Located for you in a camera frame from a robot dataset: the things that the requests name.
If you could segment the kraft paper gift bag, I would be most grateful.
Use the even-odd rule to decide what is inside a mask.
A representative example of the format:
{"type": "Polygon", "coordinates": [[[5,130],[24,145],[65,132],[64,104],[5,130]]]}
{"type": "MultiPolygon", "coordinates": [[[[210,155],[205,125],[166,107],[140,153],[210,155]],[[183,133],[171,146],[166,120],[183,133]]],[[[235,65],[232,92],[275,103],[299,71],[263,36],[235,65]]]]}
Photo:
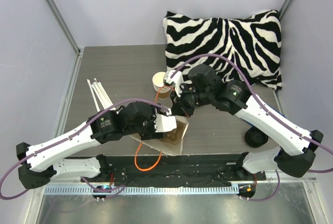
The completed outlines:
{"type": "Polygon", "coordinates": [[[188,125],[189,123],[187,118],[183,116],[176,116],[176,129],[167,132],[166,136],[163,138],[142,141],[138,134],[131,135],[131,138],[140,141],[140,144],[134,155],[135,167],[141,172],[148,172],[154,169],[160,163],[163,154],[171,156],[181,155],[183,151],[183,140],[187,132],[188,125]],[[140,167],[138,164],[138,153],[142,145],[146,145],[160,152],[156,162],[150,167],[140,167]]]}

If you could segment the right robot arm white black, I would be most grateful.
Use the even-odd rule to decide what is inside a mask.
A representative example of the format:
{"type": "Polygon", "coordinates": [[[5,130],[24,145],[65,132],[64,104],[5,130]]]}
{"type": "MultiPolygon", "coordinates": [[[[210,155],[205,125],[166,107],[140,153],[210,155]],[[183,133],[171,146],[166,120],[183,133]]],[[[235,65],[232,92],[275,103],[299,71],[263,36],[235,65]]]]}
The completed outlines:
{"type": "Polygon", "coordinates": [[[224,83],[208,65],[192,68],[188,76],[191,84],[183,81],[180,71],[171,70],[164,83],[173,87],[171,93],[173,115],[190,117],[195,108],[212,105],[217,110],[234,115],[258,129],[263,138],[273,139],[277,148],[259,153],[245,152],[235,166],[235,174],[246,180],[265,170],[281,170],[285,174],[301,178],[311,168],[317,146],[323,134],[308,131],[294,125],[268,106],[256,94],[252,94],[244,82],[224,83]]]}

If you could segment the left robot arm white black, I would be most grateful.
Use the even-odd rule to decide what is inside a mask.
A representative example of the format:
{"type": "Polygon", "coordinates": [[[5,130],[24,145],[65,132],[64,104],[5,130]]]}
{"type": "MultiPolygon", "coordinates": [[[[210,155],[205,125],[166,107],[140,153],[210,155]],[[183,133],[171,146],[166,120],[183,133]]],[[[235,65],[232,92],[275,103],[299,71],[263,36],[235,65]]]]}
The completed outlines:
{"type": "Polygon", "coordinates": [[[81,150],[140,135],[142,140],[163,137],[175,126],[169,108],[149,100],[128,99],[113,104],[88,118],[73,130],[37,145],[22,142],[16,146],[18,176],[26,190],[51,181],[79,177],[81,180],[108,181],[113,169],[104,155],[69,159],[81,150]]]}

